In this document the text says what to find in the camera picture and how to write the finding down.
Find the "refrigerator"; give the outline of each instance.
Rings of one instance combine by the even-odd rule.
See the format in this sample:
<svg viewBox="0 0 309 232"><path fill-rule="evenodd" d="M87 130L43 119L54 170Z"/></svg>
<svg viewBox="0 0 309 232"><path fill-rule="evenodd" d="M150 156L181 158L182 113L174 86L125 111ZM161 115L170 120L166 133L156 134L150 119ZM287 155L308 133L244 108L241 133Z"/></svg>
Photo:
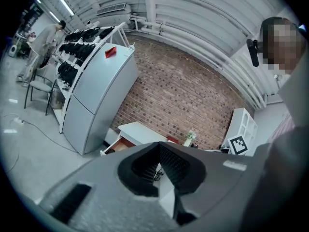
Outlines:
<svg viewBox="0 0 309 232"><path fill-rule="evenodd" d="M116 55L105 51L116 46ZM71 95L63 134L81 155L98 149L129 90L139 76L133 50L105 43L84 70Z"/></svg>

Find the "floor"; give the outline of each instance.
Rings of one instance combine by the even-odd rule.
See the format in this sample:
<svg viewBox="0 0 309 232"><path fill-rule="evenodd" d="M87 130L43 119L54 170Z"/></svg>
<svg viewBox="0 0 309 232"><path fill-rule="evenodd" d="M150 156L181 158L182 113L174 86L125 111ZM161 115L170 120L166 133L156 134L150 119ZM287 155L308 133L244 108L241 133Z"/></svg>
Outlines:
<svg viewBox="0 0 309 232"><path fill-rule="evenodd" d="M59 124L52 109L45 116L44 92L34 90L33 101L28 99L24 109L27 88L16 83L15 77L25 63L23 59L6 56L0 66L0 159L15 189L36 201L59 180L98 157L104 147L85 156L69 151L74 149L58 132ZM50 141L34 126L17 123L14 121L17 115L68 149Z"/></svg>

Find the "brick wall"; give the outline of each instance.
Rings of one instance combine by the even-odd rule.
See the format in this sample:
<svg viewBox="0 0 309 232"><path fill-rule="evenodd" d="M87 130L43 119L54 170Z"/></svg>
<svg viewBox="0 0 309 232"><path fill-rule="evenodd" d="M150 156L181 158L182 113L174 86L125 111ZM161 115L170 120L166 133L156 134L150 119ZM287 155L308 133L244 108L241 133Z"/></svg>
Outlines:
<svg viewBox="0 0 309 232"><path fill-rule="evenodd" d="M236 88L205 63L147 38L131 35L128 40L135 42L140 76L112 123L114 131L139 121L183 143L193 130L199 148L217 149L235 108L245 107L253 115Z"/></svg>

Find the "white drawer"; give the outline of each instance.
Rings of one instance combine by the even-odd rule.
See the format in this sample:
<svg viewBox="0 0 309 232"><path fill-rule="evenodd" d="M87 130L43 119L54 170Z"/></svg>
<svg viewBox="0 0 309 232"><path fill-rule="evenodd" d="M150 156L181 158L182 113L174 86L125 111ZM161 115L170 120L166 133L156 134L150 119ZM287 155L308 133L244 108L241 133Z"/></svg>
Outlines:
<svg viewBox="0 0 309 232"><path fill-rule="evenodd" d="M104 151L100 150L100 155L105 156L109 153L112 153L113 150L116 152L116 151L124 150L127 148L131 148L134 146L136 145L130 142L128 139L122 136L118 136L117 140L112 145L110 145L107 149L105 149Z"/></svg>

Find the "ceiling light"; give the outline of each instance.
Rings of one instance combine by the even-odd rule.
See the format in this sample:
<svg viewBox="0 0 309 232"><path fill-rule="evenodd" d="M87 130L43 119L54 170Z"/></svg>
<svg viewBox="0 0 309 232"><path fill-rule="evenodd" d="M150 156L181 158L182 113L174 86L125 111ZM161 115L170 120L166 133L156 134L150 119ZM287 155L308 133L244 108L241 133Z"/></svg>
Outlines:
<svg viewBox="0 0 309 232"><path fill-rule="evenodd" d="M66 9L68 10L68 12L71 14L71 15L74 15L72 9L68 6L68 4L64 1L64 0L60 0L62 2L62 4L64 5L64 7L66 7Z"/></svg>
<svg viewBox="0 0 309 232"><path fill-rule="evenodd" d="M41 1L40 0L36 0L38 3L41 3Z"/></svg>
<svg viewBox="0 0 309 232"><path fill-rule="evenodd" d="M60 22L60 20L51 11L49 13L53 16L53 18L55 18L57 22Z"/></svg>

